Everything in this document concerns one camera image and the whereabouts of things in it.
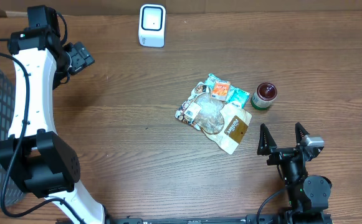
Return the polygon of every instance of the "wooden table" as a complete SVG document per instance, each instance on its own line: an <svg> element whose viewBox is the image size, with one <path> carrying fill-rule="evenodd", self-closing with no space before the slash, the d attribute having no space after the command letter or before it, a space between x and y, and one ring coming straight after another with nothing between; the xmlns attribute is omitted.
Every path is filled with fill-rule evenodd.
<svg viewBox="0 0 362 224"><path fill-rule="evenodd" d="M326 212L335 223L362 223L362 11L168 15L163 49L139 45L138 16L66 20L69 41L83 42L96 62L54 91L55 123L79 155L82 182L114 217L256 213L282 187L276 167L256 154L259 126L289 147L299 121L326 142L307 163L311 175L333 182ZM0 37L26 26L27 19L0 19ZM14 78L12 62L0 58L0 67ZM231 156L174 118L208 73L251 93L266 81L278 88L270 110L246 105L252 121ZM28 195L11 210L41 201ZM22 220L0 211L0 223L58 218L65 215L53 205Z"/></svg>

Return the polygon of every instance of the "small jar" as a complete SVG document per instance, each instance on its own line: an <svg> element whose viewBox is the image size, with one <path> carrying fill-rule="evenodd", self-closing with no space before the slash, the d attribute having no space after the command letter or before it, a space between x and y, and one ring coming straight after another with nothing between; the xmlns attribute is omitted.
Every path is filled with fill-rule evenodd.
<svg viewBox="0 0 362 224"><path fill-rule="evenodd" d="M277 95L275 85L261 83L251 98L251 105L257 110L266 110L275 101Z"/></svg>

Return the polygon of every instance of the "food packaging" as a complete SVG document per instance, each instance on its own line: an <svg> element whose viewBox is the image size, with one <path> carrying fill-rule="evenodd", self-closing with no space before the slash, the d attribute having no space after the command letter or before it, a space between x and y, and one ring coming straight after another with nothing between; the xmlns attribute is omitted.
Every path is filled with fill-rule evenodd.
<svg viewBox="0 0 362 224"><path fill-rule="evenodd" d="M211 80L196 85L188 100L175 112L175 118L202 131L221 149L232 154L251 120L251 114L243 109L249 93L229 85L226 99L215 99L212 90L220 79L210 75Z"/></svg>
<svg viewBox="0 0 362 224"><path fill-rule="evenodd" d="M212 89L211 97L217 100L225 101L226 96L228 95L229 87L231 87L230 82L217 80L214 84L214 89Z"/></svg>

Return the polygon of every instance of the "teal candy wrapper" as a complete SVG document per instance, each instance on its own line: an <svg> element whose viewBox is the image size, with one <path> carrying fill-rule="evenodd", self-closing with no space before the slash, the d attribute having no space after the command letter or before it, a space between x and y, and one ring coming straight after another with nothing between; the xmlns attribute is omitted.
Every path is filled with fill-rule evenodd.
<svg viewBox="0 0 362 224"><path fill-rule="evenodd" d="M214 88L214 85L217 80L221 80L216 77L214 74L210 73L208 75L208 79L204 82L210 89ZM231 85L228 91L228 95L226 96L226 103L231 103L238 108L244 108L244 105L249 100L250 93L246 92L240 88L234 87Z"/></svg>

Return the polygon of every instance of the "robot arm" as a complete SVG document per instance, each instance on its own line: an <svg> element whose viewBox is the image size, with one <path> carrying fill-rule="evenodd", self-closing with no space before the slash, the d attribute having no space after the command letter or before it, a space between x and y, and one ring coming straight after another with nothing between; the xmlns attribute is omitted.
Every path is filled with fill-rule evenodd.
<svg viewBox="0 0 362 224"><path fill-rule="evenodd" d="M64 199L85 223L101 224L106 215L80 180L79 160L75 151L58 137L52 106L52 91L61 79L75 75L94 63L80 43L62 46L56 12L46 6L30 7L29 26L11 35L8 49L29 74L30 99L27 129L22 153L9 174L23 192L38 198ZM16 104L9 139L0 142L0 163L7 170L14 146L21 135L26 104L24 73L17 63ZM29 158L31 150L40 156ZM80 223L62 203L54 202L74 223Z"/></svg>
<svg viewBox="0 0 362 224"><path fill-rule="evenodd" d="M328 199L332 184L326 177L311 175L305 168L305 163L316 158L325 147L320 136L311 136L304 127L295 125L296 146L278 148L265 124L260 127L260 141L257 154L269 156L268 166L280 166L279 172L287 190L290 206L282 208L276 215L260 216L264 202L257 215L248 215L246 220L260 223L261 218L274 223L331 223L330 215L323 211L328 208Z"/></svg>

